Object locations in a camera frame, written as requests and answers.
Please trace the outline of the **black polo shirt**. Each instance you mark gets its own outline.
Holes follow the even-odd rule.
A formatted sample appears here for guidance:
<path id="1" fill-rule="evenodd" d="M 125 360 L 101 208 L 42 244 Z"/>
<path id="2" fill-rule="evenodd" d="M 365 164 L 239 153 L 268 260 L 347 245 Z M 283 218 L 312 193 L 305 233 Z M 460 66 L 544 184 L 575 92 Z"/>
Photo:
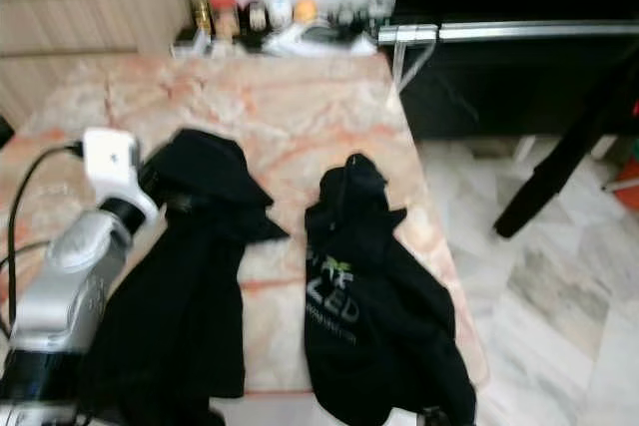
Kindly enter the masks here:
<path id="1" fill-rule="evenodd" d="M 145 169 L 165 228 L 114 290 L 79 377 L 78 411 L 123 426 L 227 426 L 211 399 L 243 397 L 239 270 L 283 240 L 241 145 L 183 127 Z"/>

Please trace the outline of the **light wooden cabinet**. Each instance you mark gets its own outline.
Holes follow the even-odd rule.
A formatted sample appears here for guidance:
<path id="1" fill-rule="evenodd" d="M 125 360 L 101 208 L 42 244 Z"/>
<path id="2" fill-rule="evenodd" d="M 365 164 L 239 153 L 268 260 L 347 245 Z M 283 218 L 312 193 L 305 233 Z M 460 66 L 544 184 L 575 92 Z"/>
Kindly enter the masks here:
<path id="1" fill-rule="evenodd" d="M 169 55 L 187 0 L 0 0 L 0 113 L 17 129 L 81 63 Z"/>

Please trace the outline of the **pink marble folding table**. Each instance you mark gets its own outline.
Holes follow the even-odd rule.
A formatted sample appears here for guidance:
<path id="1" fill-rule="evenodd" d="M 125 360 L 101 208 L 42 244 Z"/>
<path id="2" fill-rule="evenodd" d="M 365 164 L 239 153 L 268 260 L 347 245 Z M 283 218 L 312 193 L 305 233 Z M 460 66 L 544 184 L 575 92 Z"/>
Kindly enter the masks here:
<path id="1" fill-rule="evenodd" d="M 134 56 L 84 63 L 1 151 L 0 213 L 38 154 L 87 127 L 127 130 L 145 154 L 182 127 L 223 136 L 239 144 L 273 198 L 269 215 L 289 237 L 251 246 L 239 269 L 248 393 L 310 389 L 302 343 L 303 216 L 324 172 L 352 153 L 374 161 L 387 180 L 389 205 L 406 210 L 396 238 L 450 292 L 467 375 L 478 386 L 488 381 L 482 340 L 383 58 Z"/>

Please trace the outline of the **dark round plush toy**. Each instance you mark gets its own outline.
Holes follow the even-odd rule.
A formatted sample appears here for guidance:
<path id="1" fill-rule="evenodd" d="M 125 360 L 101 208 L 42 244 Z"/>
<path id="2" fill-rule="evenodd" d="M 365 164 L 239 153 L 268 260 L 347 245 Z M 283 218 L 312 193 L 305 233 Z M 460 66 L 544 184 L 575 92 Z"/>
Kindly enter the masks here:
<path id="1" fill-rule="evenodd" d="M 270 14 L 265 0 L 248 0 L 241 8 L 241 34 L 244 39 L 261 40 L 271 30 Z"/>

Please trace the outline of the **white round plush toy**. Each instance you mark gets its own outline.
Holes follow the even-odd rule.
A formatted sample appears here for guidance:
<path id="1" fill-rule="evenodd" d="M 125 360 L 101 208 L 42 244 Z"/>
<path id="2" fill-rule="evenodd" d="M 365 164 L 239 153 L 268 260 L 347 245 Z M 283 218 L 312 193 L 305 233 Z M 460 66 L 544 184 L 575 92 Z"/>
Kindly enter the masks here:
<path id="1" fill-rule="evenodd" d="M 288 28 L 293 23 L 293 0 L 269 0 L 268 17 L 270 28 L 279 31 Z"/>

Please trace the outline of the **white paper stack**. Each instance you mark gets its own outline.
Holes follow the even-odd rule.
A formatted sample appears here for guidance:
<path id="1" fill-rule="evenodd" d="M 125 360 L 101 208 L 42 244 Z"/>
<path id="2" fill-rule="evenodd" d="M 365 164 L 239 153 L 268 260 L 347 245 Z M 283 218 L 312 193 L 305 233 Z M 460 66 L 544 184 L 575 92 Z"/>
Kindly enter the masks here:
<path id="1" fill-rule="evenodd" d="M 368 35 L 352 34 L 323 24 L 293 25 L 276 31 L 262 43 L 265 55 L 278 57 L 371 56 L 377 46 Z"/>

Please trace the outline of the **orange round plush toy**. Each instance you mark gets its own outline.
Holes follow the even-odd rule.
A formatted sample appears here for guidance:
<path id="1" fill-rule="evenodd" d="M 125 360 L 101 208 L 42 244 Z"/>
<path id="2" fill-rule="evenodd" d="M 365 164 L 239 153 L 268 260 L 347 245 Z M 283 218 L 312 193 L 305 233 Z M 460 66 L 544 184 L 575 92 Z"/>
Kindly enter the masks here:
<path id="1" fill-rule="evenodd" d="M 314 23 L 320 16 L 320 8 L 316 0 L 294 0 L 293 24 L 304 25 Z"/>

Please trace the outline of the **black shirt with white print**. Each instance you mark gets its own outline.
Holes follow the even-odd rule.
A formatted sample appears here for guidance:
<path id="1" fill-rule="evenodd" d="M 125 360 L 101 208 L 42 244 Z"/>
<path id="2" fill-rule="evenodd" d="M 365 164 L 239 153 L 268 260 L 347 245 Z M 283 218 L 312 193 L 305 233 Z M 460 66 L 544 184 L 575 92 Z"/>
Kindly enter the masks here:
<path id="1" fill-rule="evenodd" d="M 311 389 L 345 426 L 475 426 L 476 391 L 456 344 L 451 294 L 396 238 L 374 162 L 351 154 L 324 172 L 306 210 L 303 352 Z"/>

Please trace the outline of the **silver metal clothes rack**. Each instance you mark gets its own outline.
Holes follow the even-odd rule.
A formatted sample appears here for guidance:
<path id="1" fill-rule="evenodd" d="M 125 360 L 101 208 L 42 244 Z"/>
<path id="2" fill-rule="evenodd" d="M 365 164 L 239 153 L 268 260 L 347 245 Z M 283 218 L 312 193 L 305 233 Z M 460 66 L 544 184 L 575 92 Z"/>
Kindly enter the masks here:
<path id="1" fill-rule="evenodd" d="M 371 40 L 410 97 L 497 106 L 589 87 L 639 46 L 639 19 L 400 24 Z"/>

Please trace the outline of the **red bucket with teal bag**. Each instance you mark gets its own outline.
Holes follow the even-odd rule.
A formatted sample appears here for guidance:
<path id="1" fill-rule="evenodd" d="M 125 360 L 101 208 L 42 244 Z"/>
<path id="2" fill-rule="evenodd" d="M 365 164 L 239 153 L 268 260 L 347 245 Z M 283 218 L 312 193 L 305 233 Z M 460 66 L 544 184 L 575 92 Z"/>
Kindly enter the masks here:
<path id="1" fill-rule="evenodd" d="M 615 191 L 639 188 L 639 140 L 635 140 L 627 162 L 612 183 Z"/>

